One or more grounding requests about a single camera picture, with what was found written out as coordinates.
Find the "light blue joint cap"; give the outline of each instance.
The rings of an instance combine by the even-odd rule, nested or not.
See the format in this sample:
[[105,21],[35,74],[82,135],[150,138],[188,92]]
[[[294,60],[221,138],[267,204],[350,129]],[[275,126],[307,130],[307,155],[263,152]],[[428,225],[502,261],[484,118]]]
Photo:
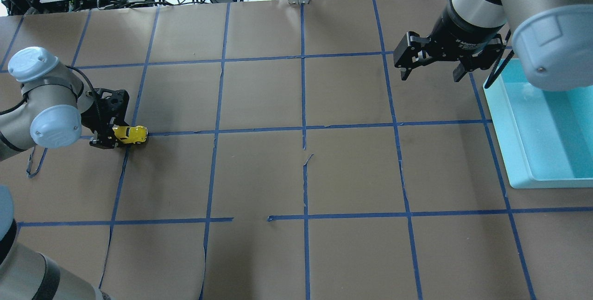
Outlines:
[[535,87],[593,85],[593,4],[557,7],[525,20],[515,30],[513,49]]
[[14,54],[8,72],[20,83],[33,81],[47,74],[60,60],[42,47],[28,47]]
[[0,239],[10,230],[10,226],[13,225],[13,219],[13,197],[10,196],[8,188],[0,186]]
[[82,134],[78,109],[68,104],[51,106],[31,123],[31,137],[45,148],[59,148],[74,144]]

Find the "blue tape grid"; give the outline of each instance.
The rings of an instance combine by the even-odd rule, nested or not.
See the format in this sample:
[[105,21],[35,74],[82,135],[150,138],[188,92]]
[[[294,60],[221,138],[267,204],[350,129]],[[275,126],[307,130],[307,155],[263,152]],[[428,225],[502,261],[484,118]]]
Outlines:
[[[209,237],[209,226],[212,222],[232,222],[233,218],[212,218],[211,211],[212,211],[212,193],[214,191],[214,174],[215,174],[215,166],[216,166],[216,151],[218,147],[218,135],[225,134],[225,133],[242,133],[242,132],[259,132],[259,131],[303,131],[303,148],[307,146],[307,130],[319,130],[319,129],[349,129],[349,128],[358,128],[358,127],[393,127],[394,129],[394,138],[395,144],[398,154],[398,165],[400,167],[400,175],[402,180],[402,194],[404,197],[404,204],[406,207],[405,212],[389,212],[389,213],[338,213],[338,214],[320,214],[320,215],[310,215],[309,214],[309,198],[307,192],[307,166],[308,164],[305,163],[303,165],[303,215],[280,215],[280,216],[269,216],[268,221],[273,220],[303,220],[304,224],[304,238],[305,238],[305,289],[306,289],[306,296],[307,300],[311,298],[311,289],[310,289],[310,273],[309,273],[309,220],[310,219],[343,219],[343,218],[407,218],[408,220],[408,227],[409,227],[409,237],[410,237],[410,247],[411,247],[411,256],[413,260],[413,266],[415,270],[415,279],[416,279],[416,287],[417,287],[417,294],[418,298],[422,299],[422,287],[421,287],[421,279],[420,273],[417,266],[417,255],[415,249],[415,241],[414,241],[414,234],[413,234],[413,225],[411,222],[412,217],[417,216],[458,216],[458,215],[497,215],[497,214],[507,214],[509,216],[513,236],[515,238],[515,242],[517,245],[517,251],[519,253],[519,259],[521,260],[521,266],[523,267],[525,280],[527,282],[528,291],[530,296],[533,300],[535,300],[536,296],[531,284],[530,275],[528,272],[527,264],[525,262],[525,258],[523,255],[523,249],[521,247],[521,241],[519,239],[519,234],[517,232],[517,227],[515,225],[514,217],[515,214],[521,213],[558,213],[558,212],[591,212],[593,211],[593,206],[582,206],[582,207],[545,207],[545,208],[533,208],[533,209],[512,209],[511,204],[506,197],[506,188],[504,185],[502,171],[500,169],[500,165],[498,162],[498,157],[496,156],[492,135],[489,130],[488,124],[492,123],[491,120],[487,120],[485,117],[485,112],[483,105],[481,103],[481,99],[479,97],[478,89],[476,86],[476,82],[474,80],[473,74],[469,74],[470,80],[472,81],[472,87],[474,90],[474,94],[476,96],[476,101],[480,110],[481,119],[477,120],[453,120],[453,121],[417,121],[417,122],[398,122],[396,113],[394,111],[391,88],[390,88],[390,78],[388,73],[388,63],[387,63],[387,55],[391,55],[391,51],[385,51],[384,45],[384,36],[383,31],[381,29],[381,21],[379,18],[379,9],[377,7],[376,0],[372,0],[373,8],[375,12],[375,19],[377,20],[377,29],[379,31],[379,40],[381,43],[381,51],[375,52],[362,52],[362,53],[334,53],[334,54],[319,54],[319,55],[306,55],[305,54],[305,22],[304,22],[304,6],[301,5],[300,7],[300,18],[301,18],[301,54],[299,56],[275,56],[275,57],[253,57],[253,58],[238,58],[238,59],[226,59],[226,45],[227,45],[227,36],[228,36],[228,23],[229,23],[229,13],[230,13],[230,4],[227,4],[227,15],[225,20],[225,32],[224,32],[224,40],[223,40],[223,52],[222,57],[220,60],[191,60],[191,61],[179,61],[179,62],[161,62],[161,63],[151,63],[150,62],[150,52],[152,49],[152,42],[154,40],[155,30],[158,21],[159,9],[157,9],[154,18],[154,24],[151,33],[150,44],[146,53],[146,60],[144,63],[130,63],[130,64],[114,64],[114,65],[96,65],[96,66],[81,66],[81,69],[99,69],[99,68],[125,68],[125,67],[143,67],[142,71],[142,79],[140,81],[140,88],[138,91],[138,97],[136,100],[135,108],[134,108],[134,117],[132,123],[135,125],[135,121],[138,115],[138,108],[140,105],[140,100],[142,97],[142,89],[144,87],[144,81],[146,77],[146,71],[149,66],[160,66],[160,65],[170,65],[170,64],[195,64],[195,63],[221,63],[221,78],[220,78],[220,86],[219,86],[219,93],[218,93],[218,109],[216,113],[216,129],[213,131],[176,131],[176,132],[157,132],[151,133],[151,136],[171,136],[171,135],[201,135],[201,134],[214,134],[214,148],[212,151],[212,167],[210,169],[210,185],[209,185],[209,193],[208,193],[208,209],[206,213],[206,218],[185,218],[185,219],[153,219],[153,220],[116,220],[117,216],[117,207],[119,205],[119,198],[121,194],[121,186],[123,184],[123,179],[125,177],[125,169],[127,165],[127,160],[129,158],[129,150],[126,151],[122,167],[121,167],[121,174],[117,188],[116,199],[114,202],[112,218],[111,220],[90,220],[90,221],[71,221],[71,222],[19,222],[19,227],[42,227],[42,226],[110,226],[110,239],[109,243],[111,243],[111,237],[113,234],[113,226],[115,225],[156,225],[156,224],[191,224],[191,223],[204,223],[205,224],[205,234],[204,234],[204,250],[207,252],[208,250],[208,237]],[[19,21],[19,25],[15,30],[15,34],[11,39],[9,47],[6,51],[2,59],[2,63],[0,64],[0,69],[4,67],[4,64],[8,60],[9,53],[13,47],[13,43],[17,38],[17,34],[21,28],[23,23],[23,17]],[[78,58],[78,54],[81,49],[81,45],[84,39],[84,36],[87,32],[87,28],[89,25],[89,21],[91,19],[91,11],[89,11],[87,19],[85,21],[85,25],[81,34],[80,41],[78,43],[76,53],[74,55],[74,59],[72,60],[72,66],[75,65],[76,59]],[[307,125],[306,121],[306,111],[305,111],[305,59],[307,58],[319,58],[319,57],[347,57],[347,56],[374,56],[374,55],[381,55],[383,58],[384,64],[384,72],[385,72],[385,82],[387,85],[388,91],[388,101],[390,104],[390,111],[392,116],[392,123],[372,123],[372,124],[359,124],[359,125]],[[302,121],[303,125],[300,127],[261,127],[261,128],[252,128],[252,129],[234,129],[234,130],[220,130],[220,115],[221,115],[221,101],[222,101],[222,87],[224,82],[224,66],[225,62],[243,62],[243,61],[254,61],[254,60],[286,60],[286,59],[301,59],[301,79],[302,79]],[[0,70],[0,73],[6,73],[6,70]],[[409,207],[409,201],[407,199],[406,194],[406,186],[402,172],[402,151],[399,142],[399,134],[398,134],[398,127],[400,126],[407,126],[407,125],[463,125],[463,124],[482,124],[485,128],[485,132],[487,135],[487,139],[489,142],[489,146],[491,148],[492,158],[496,167],[498,181],[500,183],[500,188],[502,195],[504,197],[506,209],[498,209],[498,210],[478,210],[478,211],[427,211],[427,212],[412,212]]]

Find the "plastic tray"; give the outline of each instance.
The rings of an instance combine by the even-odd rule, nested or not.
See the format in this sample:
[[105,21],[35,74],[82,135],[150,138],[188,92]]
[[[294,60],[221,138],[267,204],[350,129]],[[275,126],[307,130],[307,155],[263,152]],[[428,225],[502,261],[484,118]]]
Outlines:
[[593,87],[542,91],[512,59],[485,94],[513,188],[593,187]]

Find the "yellow object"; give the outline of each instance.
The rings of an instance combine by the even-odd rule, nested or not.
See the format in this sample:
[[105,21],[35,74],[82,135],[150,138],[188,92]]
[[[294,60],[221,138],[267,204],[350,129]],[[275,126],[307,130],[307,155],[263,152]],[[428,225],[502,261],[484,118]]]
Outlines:
[[142,125],[114,127],[113,132],[123,144],[142,144],[148,139],[148,129]]

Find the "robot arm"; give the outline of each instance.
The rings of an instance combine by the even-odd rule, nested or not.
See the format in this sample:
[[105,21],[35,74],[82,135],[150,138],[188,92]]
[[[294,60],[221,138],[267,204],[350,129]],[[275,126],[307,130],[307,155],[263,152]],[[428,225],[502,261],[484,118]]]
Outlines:
[[447,0],[432,33],[408,32],[394,51],[406,80],[414,68],[459,61],[454,80],[485,70],[505,48],[498,31],[508,21],[513,50],[532,85],[552,91],[593,85],[593,0]]
[[83,72],[72,68],[87,85],[68,68],[40,47],[28,47],[12,57],[8,72],[22,84],[23,102],[0,112],[0,161],[35,144],[47,148],[73,144],[83,125],[95,134],[91,146],[114,148],[122,144],[123,137],[117,136],[113,127],[127,127],[127,91],[94,89]]

